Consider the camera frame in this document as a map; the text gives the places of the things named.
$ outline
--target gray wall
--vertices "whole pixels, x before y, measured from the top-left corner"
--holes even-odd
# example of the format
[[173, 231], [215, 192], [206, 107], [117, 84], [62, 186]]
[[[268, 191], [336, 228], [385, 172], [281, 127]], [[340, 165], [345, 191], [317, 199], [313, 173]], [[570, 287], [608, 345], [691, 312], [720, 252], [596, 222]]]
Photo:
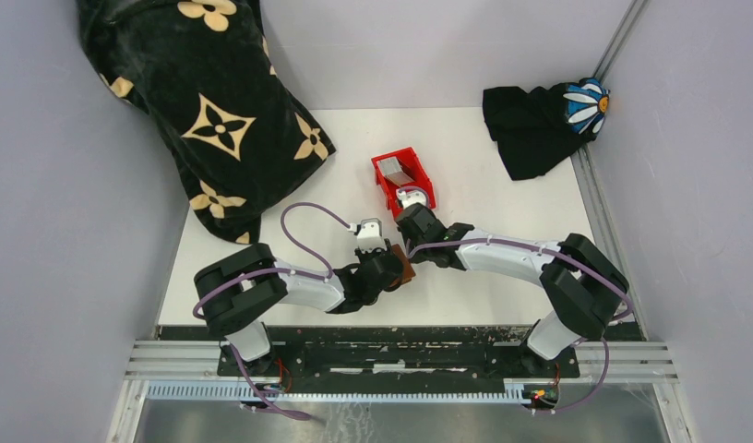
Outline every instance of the gray wall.
[[651, 2], [592, 145], [702, 441], [753, 442], [753, 0]]
[[590, 76], [629, 0], [267, 0], [270, 58], [312, 109], [480, 106]]
[[146, 120], [78, 49], [74, 2], [0, 5], [0, 443], [104, 440], [186, 211]]

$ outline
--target floor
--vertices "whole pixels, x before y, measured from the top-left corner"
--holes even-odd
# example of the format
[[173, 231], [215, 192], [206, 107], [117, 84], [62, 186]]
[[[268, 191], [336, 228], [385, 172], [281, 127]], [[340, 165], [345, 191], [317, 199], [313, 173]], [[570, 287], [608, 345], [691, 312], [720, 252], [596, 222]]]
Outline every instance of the floor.
[[[569, 160], [544, 177], [512, 182], [488, 136], [480, 108], [315, 111], [339, 152], [297, 191], [268, 210], [260, 241], [285, 261], [322, 269], [284, 237], [281, 211], [296, 201], [325, 205], [349, 222], [378, 217], [385, 234], [399, 242], [384, 197], [374, 182], [370, 159], [412, 146], [434, 183], [437, 217], [449, 225], [467, 222], [492, 233], [524, 239], [592, 238], [575, 173]], [[326, 214], [299, 208], [288, 228], [339, 268], [356, 261], [354, 238]], [[191, 213], [161, 309], [160, 325], [195, 325], [192, 278], [200, 269], [240, 250], [208, 234]], [[276, 305], [263, 317], [270, 325], [428, 326], [531, 324], [550, 311], [544, 291], [508, 277], [415, 266], [417, 277], [395, 293], [345, 316]]]

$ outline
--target beige flower pattern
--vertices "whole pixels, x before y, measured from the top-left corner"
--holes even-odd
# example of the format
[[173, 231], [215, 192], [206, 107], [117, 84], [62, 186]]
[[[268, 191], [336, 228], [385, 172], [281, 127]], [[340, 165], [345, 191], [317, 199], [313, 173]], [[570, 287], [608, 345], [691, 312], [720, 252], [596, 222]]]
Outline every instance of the beige flower pattern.
[[236, 238], [235, 242], [241, 245], [249, 245], [252, 243], [252, 236], [249, 235], [249, 233], [245, 233], [241, 235], [240, 237]]
[[241, 160], [241, 141], [255, 117], [230, 114], [213, 104], [203, 94], [200, 96], [200, 112], [197, 121], [182, 138], [196, 138], [227, 152]]
[[[270, 61], [270, 54], [268, 54], [268, 41], [265, 40], [265, 37], [262, 38], [262, 51], [265, 53], [265, 56], [268, 58], [268, 61]], [[273, 64], [270, 64], [270, 74], [272, 76], [276, 75], [276, 69], [273, 68]]]
[[205, 208], [208, 208], [210, 214], [217, 219], [224, 218], [224, 208], [239, 208], [246, 203], [245, 198], [223, 197], [217, 195], [216, 191], [214, 191], [212, 187], [206, 185], [202, 180], [200, 180], [200, 188], [202, 188], [203, 193], [189, 200], [189, 205], [191, 205], [193, 210], [204, 210]]
[[301, 147], [295, 152], [294, 159], [305, 159], [314, 152], [320, 159], [325, 160], [328, 157], [328, 148], [322, 143], [322, 138], [319, 136], [321, 129], [312, 129], [298, 113], [295, 113], [295, 117], [298, 119], [298, 126], [300, 126], [301, 132], [306, 136], [306, 140], [301, 143]]
[[102, 79], [102, 82], [104, 82], [105, 86], [110, 88], [110, 91], [119, 99], [123, 99], [124, 97], [129, 95], [129, 92], [131, 92], [132, 88], [135, 87], [135, 85], [132, 84], [131, 81], [123, 77], [115, 79], [113, 83], [109, 82], [107, 78], [102, 74], [100, 74], [100, 78]]
[[189, 18], [201, 18], [212, 30], [224, 32], [230, 26], [226, 16], [235, 14], [235, 3], [230, 0], [191, 0], [178, 2], [178, 10]]

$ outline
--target red plastic bin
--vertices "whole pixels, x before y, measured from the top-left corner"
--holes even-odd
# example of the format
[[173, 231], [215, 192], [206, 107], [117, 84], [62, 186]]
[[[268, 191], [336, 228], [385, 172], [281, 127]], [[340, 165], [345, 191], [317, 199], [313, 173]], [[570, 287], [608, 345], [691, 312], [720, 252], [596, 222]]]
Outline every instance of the red plastic bin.
[[428, 175], [425, 174], [425, 170], [423, 169], [423, 165], [420, 164], [420, 159], [417, 157], [417, 154], [414, 153], [412, 147], [409, 147], [371, 159], [371, 164], [374, 165], [376, 184], [382, 187], [382, 191], [385, 193], [385, 205], [390, 211], [392, 211], [393, 217], [398, 216], [401, 212], [401, 206], [399, 205], [398, 197], [396, 197], [396, 191], [398, 191], [400, 186], [395, 186], [392, 182], [386, 179], [379, 171], [379, 166], [377, 166], [377, 162], [390, 157], [396, 157], [404, 172], [414, 179], [413, 182], [408, 183], [406, 186], [421, 187], [428, 193], [428, 196], [431, 199], [429, 202], [429, 208], [435, 208], [436, 197], [434, 196], [434, 186], [431, 184]]

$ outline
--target black pillow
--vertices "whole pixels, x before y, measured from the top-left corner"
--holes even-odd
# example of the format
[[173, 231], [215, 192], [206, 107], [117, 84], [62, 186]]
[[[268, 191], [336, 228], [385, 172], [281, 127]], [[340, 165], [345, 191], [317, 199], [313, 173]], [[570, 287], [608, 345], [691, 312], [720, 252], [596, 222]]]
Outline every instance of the black pillow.
[[260, 214], [336, 151], [276, 77], [258, 0], [78, 0], [78, 13], [86, 56], [156, 124], [214, 235], [256, 242]]

